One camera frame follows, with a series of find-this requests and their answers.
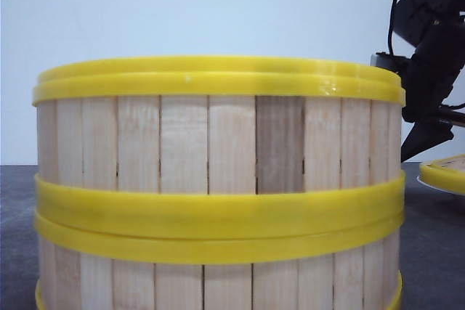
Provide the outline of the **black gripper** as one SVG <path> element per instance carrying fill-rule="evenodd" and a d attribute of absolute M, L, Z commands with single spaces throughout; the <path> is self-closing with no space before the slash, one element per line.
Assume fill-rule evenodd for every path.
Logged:
<path fill-rule="evenodd" d="M 399 75 L 405 90 L 403 120 L 413 125 L 401 147 L 401 161 L 453 138 L 464 126 L 459 106 L 443 103 L 464 68 L 464 16 L 455 19 L 389 19 L 388 51 L 374 65 Z"/>

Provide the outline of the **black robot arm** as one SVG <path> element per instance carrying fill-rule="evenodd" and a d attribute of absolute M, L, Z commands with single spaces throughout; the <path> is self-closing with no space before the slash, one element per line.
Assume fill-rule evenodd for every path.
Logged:
<path fill-rule="evenodd" d="M 444 104 L 464 69 L 464 0 L 392 0 L 388 34 L 388 42 L 397 34 L 415 49 L 404 57 L 389 46 L 371 58 L 372 65 L 398 74 L 405 90 L 402 117 L 413 124 L 400 151 L 407 161 L 464 126 L 464 106 Z"/>

